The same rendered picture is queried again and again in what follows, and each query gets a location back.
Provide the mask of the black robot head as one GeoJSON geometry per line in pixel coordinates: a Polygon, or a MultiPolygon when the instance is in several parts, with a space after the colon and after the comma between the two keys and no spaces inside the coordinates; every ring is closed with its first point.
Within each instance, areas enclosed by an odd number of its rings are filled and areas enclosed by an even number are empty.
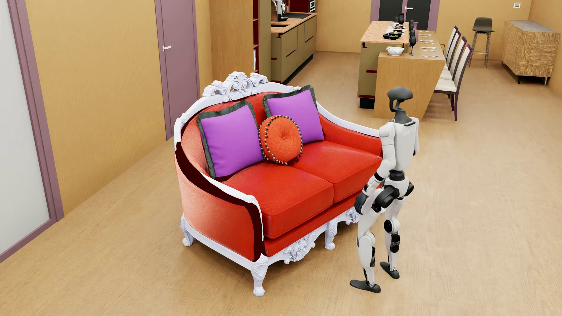
{"type": "Polygon", "coordinates": [[[395,87],[388,91],[387,96],[390,100],[390,111],[395,113],[392,121],[398,124],[410,123],[412,119],[406,114],[406,110],[400,106],[400,103],[412,99],[412,91],[406,87],[395,87]]]}

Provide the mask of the white left robot leg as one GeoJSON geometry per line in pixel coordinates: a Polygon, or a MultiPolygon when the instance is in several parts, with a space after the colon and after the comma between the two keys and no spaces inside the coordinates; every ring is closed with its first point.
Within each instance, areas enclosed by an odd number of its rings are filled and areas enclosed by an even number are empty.
{"type": "Polygon", "coordinates": [[[383,211],[376,212],[368,204],[363,205],[361,211],[362,214],[357,226],[357,249],[365,273],[365,283],[368,284],[369,287],[375,288],[373,249],[376,238],[374,234],[370,232],[370,228],[383,211]]]}

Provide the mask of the white robot leg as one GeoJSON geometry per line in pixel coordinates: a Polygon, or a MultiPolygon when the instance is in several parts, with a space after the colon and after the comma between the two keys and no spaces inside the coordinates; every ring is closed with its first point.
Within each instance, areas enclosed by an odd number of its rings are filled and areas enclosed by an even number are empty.
{"type": "Polygon", "coordinates": [[[385,209],[385,246],[388,253],[388,263],[391,270],[397,270],[397,253],[400,248],[400,222],[397,219],[404,198],[393,200],[391,205],[385,209]]]}
{"type": "Polygon", "coordinates": [[[370,228],[383,211],[376,212],[368,204],[363,205],[361,211],[362,214],[357,226],[357,249],[365,273],[365,283],[368,284],[369,287],[375,288],[373,249],[376,238],[374,234],[370,232],[370,228]]]}

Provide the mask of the white right robot leg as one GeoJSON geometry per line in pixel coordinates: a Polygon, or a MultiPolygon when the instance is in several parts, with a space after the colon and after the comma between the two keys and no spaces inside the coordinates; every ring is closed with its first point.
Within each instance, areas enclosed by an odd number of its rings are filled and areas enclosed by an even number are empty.
{"type": "Polygon", "coordinates": [[[397,270],[397,253],[400,248],[400,222],[397,219],[404,198],[393,200],[391,205],[385,209],[385,246],[388,253],[388,263],[391,270],[397,270]]]}

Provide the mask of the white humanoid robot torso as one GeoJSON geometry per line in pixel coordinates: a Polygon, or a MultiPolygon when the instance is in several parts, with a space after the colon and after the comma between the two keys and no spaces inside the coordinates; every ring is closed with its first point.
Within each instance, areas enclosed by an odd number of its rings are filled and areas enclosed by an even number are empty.
{"type": "Polygon", "coordinates": [[[383,192],[376,197],[376,202],[383,209],[389,207],[393,200],[409,196],[414,190],[414,185],[405,176],[404,170],[410,166],[412,158],[419,151],[419,119],[412,118],[407,124],[395,123],[395,129],[396,166],[383,180],[383,192]]]}

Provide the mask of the black left robot foot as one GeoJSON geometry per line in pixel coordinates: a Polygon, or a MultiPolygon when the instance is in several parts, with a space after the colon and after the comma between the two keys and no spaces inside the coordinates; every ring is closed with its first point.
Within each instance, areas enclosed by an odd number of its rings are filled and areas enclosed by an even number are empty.
{"type": "Polygon", "coordinates": [[[358,279],[352,279],[350,280],[349,284],[357,289],[360,290],[364,290],[364,291],[370,291],[370,292],[374,292],[374,293],[380,293],[381,292],[381,287],[378,284],[371,284],[369,281],[367,280],[358,280],[358,279]]]}

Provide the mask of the round orange tufted cushion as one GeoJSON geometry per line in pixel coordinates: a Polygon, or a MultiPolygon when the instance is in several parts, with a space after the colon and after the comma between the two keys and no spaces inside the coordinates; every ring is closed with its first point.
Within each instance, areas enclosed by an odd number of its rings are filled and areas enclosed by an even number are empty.
{"type": "Polygon", "coordinates": [[[259,140],[264,159],[272,163],[291,165],[298,162],[303,153],[301,130],[287,116],[266,118],[259,127],[259,140]]]}

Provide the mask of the wooden dining table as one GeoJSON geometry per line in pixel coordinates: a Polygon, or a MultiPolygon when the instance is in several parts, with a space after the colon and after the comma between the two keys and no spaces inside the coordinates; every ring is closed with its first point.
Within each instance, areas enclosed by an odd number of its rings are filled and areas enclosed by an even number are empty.
{"type": "Polygon", "coordinates": [[[443,67],[445,57],[434,31],[422,32],[413,47],[413,55],[404,51],[399,56],[381,52],[378,57],[376,98],[373,117],[391,119],[387,93],[395,87],[406,87],[413,98],[401,103],[410,117],[422,119],[433,95],[443,67]]]}

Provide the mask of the olive island chipboard top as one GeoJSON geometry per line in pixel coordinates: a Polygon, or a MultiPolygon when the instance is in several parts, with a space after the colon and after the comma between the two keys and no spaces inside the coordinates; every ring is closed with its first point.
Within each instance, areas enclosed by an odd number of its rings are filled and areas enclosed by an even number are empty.
{"type": "Polygon", "coordinates": [[[386,53],[387,47],[404,48],[406,46],[405,35],[396,40],[383,38],[388,28],[392,28],[393,23],[393,21],[372,21],[360,40],[357,97],[360,98],[359,107],[361,109],[374,109],[379,54],[386,53]]]}

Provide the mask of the olive kitchen counter cabinet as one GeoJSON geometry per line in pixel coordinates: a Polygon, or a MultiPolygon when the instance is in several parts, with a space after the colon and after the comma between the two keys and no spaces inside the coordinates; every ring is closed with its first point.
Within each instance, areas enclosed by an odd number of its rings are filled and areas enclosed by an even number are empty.
{"type": "Polygon", "coordinates": [[[313,59],[317,13],[271,22],[271,82],[286,84],[313,59]]]}

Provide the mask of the mauve interior door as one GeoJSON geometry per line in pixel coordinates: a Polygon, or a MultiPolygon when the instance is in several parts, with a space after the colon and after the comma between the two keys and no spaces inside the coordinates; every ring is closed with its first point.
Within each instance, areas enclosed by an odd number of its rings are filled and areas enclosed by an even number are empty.
{"type": "Polygon", "coordinates": [[[174,123],[200,98],[194,0],[154,0],[166,139],[174,123]]]}

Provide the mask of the chipboard sideboard grey top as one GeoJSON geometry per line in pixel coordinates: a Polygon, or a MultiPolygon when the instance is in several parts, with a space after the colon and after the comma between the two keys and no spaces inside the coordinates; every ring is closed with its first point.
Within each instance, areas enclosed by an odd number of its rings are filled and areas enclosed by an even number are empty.
{"type": "Polygon", "coordinates": [[[501,62],[517,77],[552,75],[561,34],[532,20],[505,20],[501,41],[501,62]]]}

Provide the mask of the red sofa white carved frame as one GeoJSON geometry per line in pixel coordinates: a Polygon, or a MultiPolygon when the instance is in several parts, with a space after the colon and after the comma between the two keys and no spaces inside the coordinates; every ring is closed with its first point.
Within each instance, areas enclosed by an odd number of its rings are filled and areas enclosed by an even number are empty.
{"type": "Polygon", "coordinates": [[[301,260],[322,233],[332,250],[338,223],[359,221],[353,204],[382,161],[379,133],[338,118],[317,102],[324,140],[305,145],[299,162],[286,166],[263,160],[212,178],[197,116],[232,114],[228,108],[241,102],[250,105],[261,124],[268,117],[262,103],[266,95],[304,90],[235,71],[205,87],[174,125],[182,243],[189,247],[197,240],[248,269],[256,296],[265,293],[263,280],[271,264],[301,260]]]}

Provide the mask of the dark double door mauve frame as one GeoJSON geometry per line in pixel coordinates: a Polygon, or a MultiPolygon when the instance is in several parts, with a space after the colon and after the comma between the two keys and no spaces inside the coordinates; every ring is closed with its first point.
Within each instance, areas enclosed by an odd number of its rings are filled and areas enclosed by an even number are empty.
{"type": "Polygon", "coordinates": [[[418,30],[437,28],[441,0],[371,0],[370,21],[391,21],[403,13],[405,21],[417,22],[418,30]]]}

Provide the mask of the frosted glass door mauve frame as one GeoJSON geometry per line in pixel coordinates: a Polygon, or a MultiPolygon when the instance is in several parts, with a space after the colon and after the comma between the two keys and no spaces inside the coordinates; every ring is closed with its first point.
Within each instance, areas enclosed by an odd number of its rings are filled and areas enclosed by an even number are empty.
{"type": "Polygon", "coordinates": [[[25,0],[0,0],[0,262],[64,217],[25,0]]]}

